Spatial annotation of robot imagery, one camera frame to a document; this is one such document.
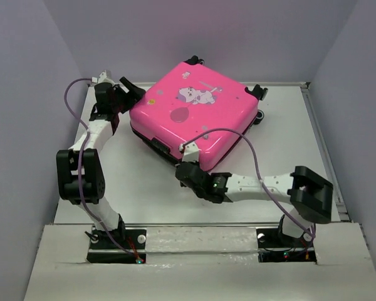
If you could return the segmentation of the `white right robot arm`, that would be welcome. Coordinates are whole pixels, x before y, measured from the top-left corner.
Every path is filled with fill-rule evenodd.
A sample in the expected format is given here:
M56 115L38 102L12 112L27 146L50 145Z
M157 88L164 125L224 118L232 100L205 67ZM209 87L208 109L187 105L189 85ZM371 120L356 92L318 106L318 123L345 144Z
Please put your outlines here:
M175 177L198 198L214 204L272 201L283 212L276 239L284 246L292 245L305 232L313 238L316 224L332 222L333 184L306 166L260 179L230 172L208 173L193 162L182 162Z

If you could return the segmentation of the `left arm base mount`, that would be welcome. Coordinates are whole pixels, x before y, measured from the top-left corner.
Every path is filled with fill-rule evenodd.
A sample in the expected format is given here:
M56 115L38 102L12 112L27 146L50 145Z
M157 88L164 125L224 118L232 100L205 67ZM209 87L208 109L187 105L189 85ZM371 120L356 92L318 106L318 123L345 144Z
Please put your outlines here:
M86 260L99 264L144 264L146 263L147 230L145 228L127 228L125 239L111 233L116 244L93 227L85 232L89 239Z

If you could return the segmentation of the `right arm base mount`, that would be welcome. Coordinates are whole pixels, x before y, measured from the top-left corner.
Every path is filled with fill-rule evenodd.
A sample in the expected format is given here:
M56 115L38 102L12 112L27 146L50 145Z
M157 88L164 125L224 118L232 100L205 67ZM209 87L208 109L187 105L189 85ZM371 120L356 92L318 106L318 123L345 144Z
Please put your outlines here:
M261 228L257 230L257 242L260 263L317 261L313 239L306 233L300 238L293 238L277 228Z

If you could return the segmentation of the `pink hard-shell suitcase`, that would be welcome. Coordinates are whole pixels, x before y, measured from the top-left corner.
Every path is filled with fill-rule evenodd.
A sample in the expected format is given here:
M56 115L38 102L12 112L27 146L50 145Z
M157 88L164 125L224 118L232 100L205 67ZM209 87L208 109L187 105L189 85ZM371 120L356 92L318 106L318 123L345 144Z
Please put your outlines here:
M179 147L195 140L201 169L214 169L263 114L258 103L268 89L253 88L205 66L194 55L179 63L129 111L133 132L173 164Z

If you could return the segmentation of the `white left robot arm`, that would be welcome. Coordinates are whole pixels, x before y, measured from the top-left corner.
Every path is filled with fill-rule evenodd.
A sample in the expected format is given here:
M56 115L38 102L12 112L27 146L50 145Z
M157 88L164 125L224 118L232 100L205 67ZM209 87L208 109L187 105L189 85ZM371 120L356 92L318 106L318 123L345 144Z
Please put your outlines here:
M105 176L100 152L118 128L119 116L131 110L145 95L125 77L90 79L95 103L87 122L78 119L84 133L68 149L56 154L58 190L61 199L80 207L93 221L100 236L114 248L125 243L125 223L105 197Z

